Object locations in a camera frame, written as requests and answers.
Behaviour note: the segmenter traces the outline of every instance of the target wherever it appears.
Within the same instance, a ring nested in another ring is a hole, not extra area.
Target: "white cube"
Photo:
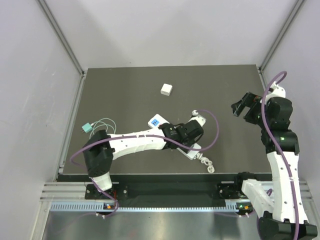
[[[171,91],[172,91],[172,85],[170,84],[163,84],[162,88],[161,88],[161,94],[169,96]]]

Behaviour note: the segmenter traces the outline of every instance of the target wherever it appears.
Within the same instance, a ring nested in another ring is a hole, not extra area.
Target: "white power strip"
[[[148,125],[149,125],[150,128],[154,129],[154,128],[158,128],[161,124],[164,124],[164,123],[169,123],[169,122],[167,120],[165,120],[159,114],[156,114],[153,118],[150,119],[150,121],[148,122]],[[201,149],[201,146],[199,144],[197,144],[197,143],[195,143],[191,147],[193,149]],[[199,151],[193,151],[193,150],[190,150],[190,151],[188,151],[188,153],[185,153],[180,148],[177,148],[177,150],[179,152],[181,152],[183,155],[185,155],[190,160],[196,159],[197,158],[197,154],[199,153]]]

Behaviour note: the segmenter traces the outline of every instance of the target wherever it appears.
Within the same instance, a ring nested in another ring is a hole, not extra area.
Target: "blue label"
[[[153,126],[157,126],[159,124],[159,121],[157,119],[153,119],[151,123]]]

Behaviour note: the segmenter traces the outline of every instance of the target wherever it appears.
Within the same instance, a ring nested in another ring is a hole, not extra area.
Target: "white backdrop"
[[[0,239],[25,240],[80,76],[35,0],[0,6]]]
[[[270,81],[278,72],[288,75],[282,85],[292,101],[290,128],[300,145],[299,176],[307,180],[320,211],[320,1],[308,0],[265,70]]]
[[[46,0],[84,69],[262,63],[294,0]]]

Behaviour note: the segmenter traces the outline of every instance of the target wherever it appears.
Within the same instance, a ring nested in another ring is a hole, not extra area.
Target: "gray table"
[[[173,85],[170,96],[160,94],[164,83]],[[247,91],[261,95],[255,65],[165,66],[89,69],[84,83],[67,158],[89,139],[81,133],[85,123],[111,118],[117,133],[147,130],[148,121],[160,114],[173,124],[185,123],[192,110],[212,111],[220,126],[216,144],[204,156],[213,161],[215,173],[250,171],[269,173],[260,128],[232,115],[231,104]],[[215,121],[205,115],[203,147],[216,134]],[[83,156],[76,159],[84,163]],[[177,150],[150,150],[123,156],[112,163],[113,174],[207,173],[199,160],[189,160]],[[85,171],[66,161],[64,174]]]

